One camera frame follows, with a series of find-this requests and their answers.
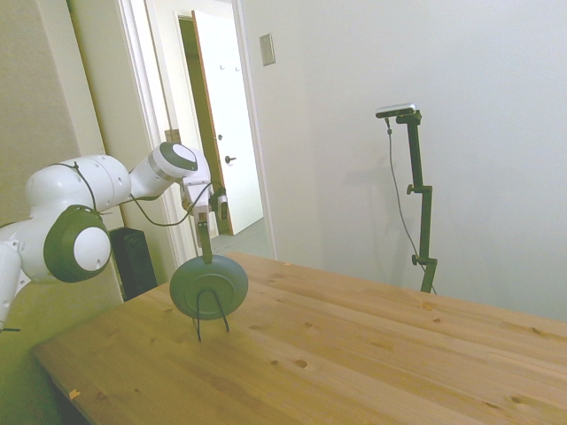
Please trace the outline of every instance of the wood grain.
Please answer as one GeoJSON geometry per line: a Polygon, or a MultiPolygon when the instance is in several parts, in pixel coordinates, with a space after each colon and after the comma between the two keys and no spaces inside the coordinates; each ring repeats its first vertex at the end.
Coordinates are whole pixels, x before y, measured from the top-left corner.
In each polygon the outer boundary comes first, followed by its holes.
{"type": "Polygon", "coordinates": [[[567,423],[567,323],[230,257],[229,333],[162,285],[35,356],[93,424],[567,423]]]}

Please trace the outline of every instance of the light switch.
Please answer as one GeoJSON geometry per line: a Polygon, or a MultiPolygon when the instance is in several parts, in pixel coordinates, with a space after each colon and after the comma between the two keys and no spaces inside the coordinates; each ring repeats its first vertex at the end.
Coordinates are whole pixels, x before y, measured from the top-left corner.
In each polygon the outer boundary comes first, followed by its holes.
{"type": "Polygon", "coordinates": [[[262,52],[262,63],[264,66],[272,65],[276,62],[271,33],[260,37],[260,50],[262,52]]]}

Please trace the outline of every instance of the green pan lid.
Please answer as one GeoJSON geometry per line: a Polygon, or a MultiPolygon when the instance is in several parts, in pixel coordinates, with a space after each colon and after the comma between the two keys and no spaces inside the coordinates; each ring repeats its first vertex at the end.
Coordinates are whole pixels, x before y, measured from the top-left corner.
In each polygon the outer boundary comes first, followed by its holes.
{"type": "Polygon", "coordinates": [[[197,297],[199,318],[205,321],[220,319],[221,310],[214,297],[219,298],[225,315],[234,312],[248,293],[248,276],[234,260],[213,255],[206,264],[202,257],[183,263],[171,278],[169,294],[175,306],[184,314],[197,319],[197,297]]]}

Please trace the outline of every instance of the black speaker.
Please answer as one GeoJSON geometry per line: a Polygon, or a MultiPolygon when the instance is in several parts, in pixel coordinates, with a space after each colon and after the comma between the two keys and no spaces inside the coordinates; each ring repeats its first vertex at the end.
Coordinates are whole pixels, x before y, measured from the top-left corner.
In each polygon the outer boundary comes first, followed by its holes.
{"type": "Polygon", "coordinates": [[[124,301],[158,286],[143,231],[117,228],[110,232],[110,241],[124,287],[124,301]]]}

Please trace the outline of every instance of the black cable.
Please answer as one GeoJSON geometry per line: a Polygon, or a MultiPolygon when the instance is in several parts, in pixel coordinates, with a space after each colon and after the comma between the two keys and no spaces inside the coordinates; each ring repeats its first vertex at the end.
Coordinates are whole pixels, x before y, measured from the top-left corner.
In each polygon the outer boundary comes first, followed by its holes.
{"type": "MultiPolygon", "coordinates": [[[[406,235],[408,235],[408,239],[409,242],[411,242],[411,246],[414,248],[414,254],[416,255],[416,257],[419,257],[419,255],[417,254],[417,248],[416,248],[416,244],[414,243],[414,240],[412,239],[411,235],[409,234],[408,231],[408,226],[406,225],[406,220],[404,219],[404,214],[401,211],[401,202],[400,202],[400,191],[398,190],[398,182],[396,180],[396,173],[393,171],[393,161],[392,161],[392,129],[390,128],[390,120],[388,120],[387,118],[385,119],[386,121],[386,126],[388,127],[388,139],[390,141],[390,169],[392,170],[392,178],[393,178],[393,185],[396,188],[396,198],[398,199],[398,211],[400,212],[400,218],[401,218],[401,224],[404,225],[404,230],[406,231],[406,235]]],[[[425,267],[423,267],[423,264],[419,264],[419,266],[422,268],[423,272],[425,273],[425,267]]],[[[433,293],[435,295],[437,295],[437,291],[435,290],[435,288],[433,287],[433,285],[431,286],[431,289],[433,290],[433,293]]]]}
{"type": "Polygon", "coordinates": [[[61,162],[58,162],[57,164],[52,164],[52,165],[53,166],[66,166],[67,168],[71,168],[82,178],[82,180],[87,185],[87,189],[89,189],[90,197],[92,198],[93,209],[95,211],[97,211],[97,201],[95,201],[95,194],[93,193],[92,188],[89,185],[89,182],[87,182],[87,179],[85,179],[85,176],[82,175],[81,170],[79,170],[79,166],[77,165],[77,161],[74,162],[74,166],[69,166],[68,164],[63,164],[61,162]]]}
{"type": "Polygon", "coordinates": [[[163,224],[163,223],[156,223],[154,220],[152,220],[148,214],[144,211],[144,209],[142,208],[142,206],[140,205],[140,203],[138,202],[138,199],[135,197],[132,197],[132,195],[130,195],[130,197],[132,198],[132,200],[134,201],[134,203],[137,205],[137,207],[140,209],[140,211],[142,212],[142,214],[144,215],[144,217],[154,226],[158,226],[160,228],[171,228],[173,226],[178,226],[181,223],[183,223],[185,221],[185,219],[187,219],[187,217],[189,217],[190,212],[192,211],[193,207],[195,206],[195,204],[197,203],[197,201],[199,201],[199,199],[203,196],[203,194],[205,193],[205,190],[207,190],[210,186],[213,185],[213,183],[218,183],[218,182],[210,182],[208,183],[203,190],[201,190],[201,192],[198,194],[197,199],[195,199],[195,202],[193,202],[193,204],[191,204],[189,206],[189,208],[187,208],[187,213],[183,216],[182,219],[180,219],[179,221],[177,221],[176,223],[168,223],[168,224],[163,224]]]}

